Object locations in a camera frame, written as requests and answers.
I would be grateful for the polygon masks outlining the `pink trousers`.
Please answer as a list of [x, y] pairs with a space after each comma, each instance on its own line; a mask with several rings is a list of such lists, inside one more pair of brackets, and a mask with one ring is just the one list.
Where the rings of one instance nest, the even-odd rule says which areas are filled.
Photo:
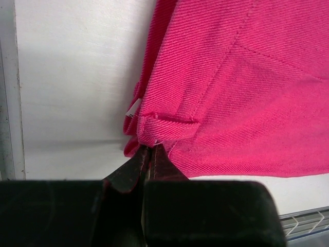
[[328, 1], [158, 1], [123, 131], [188, 177], [328, 173]]

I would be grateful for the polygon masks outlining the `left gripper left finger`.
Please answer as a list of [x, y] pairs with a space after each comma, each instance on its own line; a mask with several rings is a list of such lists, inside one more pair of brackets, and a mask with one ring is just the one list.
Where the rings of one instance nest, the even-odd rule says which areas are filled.
[[1, 182], [1, 246], [145, 246], [142, 188], [150, 150], [102, 180]]

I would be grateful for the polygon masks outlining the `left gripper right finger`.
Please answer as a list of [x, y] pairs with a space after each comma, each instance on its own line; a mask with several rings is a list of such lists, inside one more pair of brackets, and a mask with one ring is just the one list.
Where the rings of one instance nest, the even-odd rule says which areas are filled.
[[162, 145], [144, 185], [148, 246], [286, 246], [274, 200], [255, 181], [190, 180]]

